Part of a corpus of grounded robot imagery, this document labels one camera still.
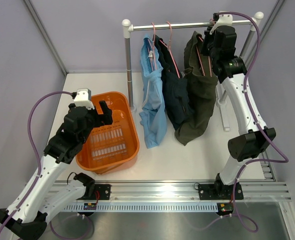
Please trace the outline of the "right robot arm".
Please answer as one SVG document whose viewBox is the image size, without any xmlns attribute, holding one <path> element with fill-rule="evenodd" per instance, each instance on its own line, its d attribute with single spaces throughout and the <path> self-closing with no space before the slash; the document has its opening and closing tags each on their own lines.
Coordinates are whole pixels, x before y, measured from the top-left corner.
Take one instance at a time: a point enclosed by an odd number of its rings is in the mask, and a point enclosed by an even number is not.
<svg viewBox="0 0 295 240">
<path fill-rule="evenodd" d="M 256 160 L 276 137 L 260 116 L 249 84 L 245 83 L 247 68 L 235 55 L 237 34 L 232 26 L 208 27 L 204 32 L 201 53 L 210 57 L 212 70 L 232 104 L 239 135 L 227 143 L 229 158 L 214 183 L 199 184 L 201 200 L 241 200 L 240 175 L 251 160 Z"/>
</svg>

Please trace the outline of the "dark navy shorts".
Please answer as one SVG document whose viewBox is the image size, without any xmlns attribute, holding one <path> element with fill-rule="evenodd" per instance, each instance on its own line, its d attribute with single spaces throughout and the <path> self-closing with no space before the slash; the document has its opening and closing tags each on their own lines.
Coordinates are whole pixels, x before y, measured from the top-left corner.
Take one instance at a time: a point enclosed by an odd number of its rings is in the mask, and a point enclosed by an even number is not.
<svg viewBox="0 0 295 240">
<path fill-rule="evenodd" d="M 155 36 L 155 47 L 159 54 L 158 61 L 163 68 L 161 80 L 165 109 L 170 122 L 177 130 L 194 113 L 188 97 L 188 82 L 182 76 L 168 46 L 157 35 Z"/>
</svg>

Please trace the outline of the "olive green shorts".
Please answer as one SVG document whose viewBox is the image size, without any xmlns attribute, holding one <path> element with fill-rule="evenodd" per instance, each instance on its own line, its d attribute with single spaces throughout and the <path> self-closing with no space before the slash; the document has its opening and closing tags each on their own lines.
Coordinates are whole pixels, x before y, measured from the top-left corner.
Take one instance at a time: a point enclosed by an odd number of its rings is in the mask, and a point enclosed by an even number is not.
<svg viewBox="0 0 295 240">
<path fill-rule="evenodd" d="M 184 146 L 205 133 L 217 99 L 217 76 L 213 70 L 213 77 L 202 76 L 199 70 L 195 49 L 197 33 L 193 32 L 184 49 L 184 78 L 187 79 L 189 104 L 194 110 L 194 113 L 175 131 L 175 138 Z"/>
</svg>

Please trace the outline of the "pink hanger of green shorts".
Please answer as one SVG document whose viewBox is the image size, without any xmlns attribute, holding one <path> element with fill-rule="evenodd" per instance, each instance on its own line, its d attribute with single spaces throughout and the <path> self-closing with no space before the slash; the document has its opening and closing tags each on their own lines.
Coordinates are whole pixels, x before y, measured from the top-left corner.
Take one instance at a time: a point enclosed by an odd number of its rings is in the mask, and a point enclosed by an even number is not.
<svg viewBox="0 0 295 240">
<path fill-rule="evenodd" d="M 202 53 L 202 47 L 204 43 L 204 37 L 197 33 L 195 35 L 196 39 L 196 45 L 195 45 L 195 51 L 197 55 L 197 62 L 199 65 L 199 70 L 201 72 L 201 75 L 204 77 L 213 77 L 213 71 L 212 71 L 212 60 L 209 56 L 204 55 Z"/>
</svg>

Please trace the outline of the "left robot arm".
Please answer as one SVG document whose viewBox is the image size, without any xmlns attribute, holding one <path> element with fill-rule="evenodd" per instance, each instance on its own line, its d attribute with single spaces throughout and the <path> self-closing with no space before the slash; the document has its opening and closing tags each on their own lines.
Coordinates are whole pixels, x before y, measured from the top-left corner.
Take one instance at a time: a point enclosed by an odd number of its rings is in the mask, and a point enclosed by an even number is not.
<svg viewBox="0 0 295 240">
<path fill-rule="evenodd" d="M 63 123 L 49 140 L 40 159 L 40 166 L 24 190 L 7 208 L 0 208 L 0 223 L 21 240 L 37 240 L 47 225 L 64 207 L 77 199 L 90 199 L 97 194 L 95 180 L 78 173 L 59 192 L 45 199 L 61 173 L 69 166 L 94 128 L 113 123 L 112 110 L 104 100 L 96 108 L 69 105 Z"/>
</svg>

